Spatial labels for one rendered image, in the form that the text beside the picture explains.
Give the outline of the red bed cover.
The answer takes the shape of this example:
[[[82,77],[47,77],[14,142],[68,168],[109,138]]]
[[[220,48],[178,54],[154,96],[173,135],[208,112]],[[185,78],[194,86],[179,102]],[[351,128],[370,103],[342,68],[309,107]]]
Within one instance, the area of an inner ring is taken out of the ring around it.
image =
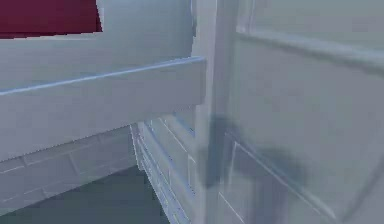
[[[0,39],[102,31],[96,0],[0,0]]]

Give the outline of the white panelled room door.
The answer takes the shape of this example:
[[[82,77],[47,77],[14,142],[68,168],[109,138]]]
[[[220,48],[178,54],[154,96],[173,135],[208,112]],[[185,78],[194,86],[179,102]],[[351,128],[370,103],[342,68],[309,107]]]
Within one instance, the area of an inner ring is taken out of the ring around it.
[[[384,224],[384,0],[238,0],[222,213]]]

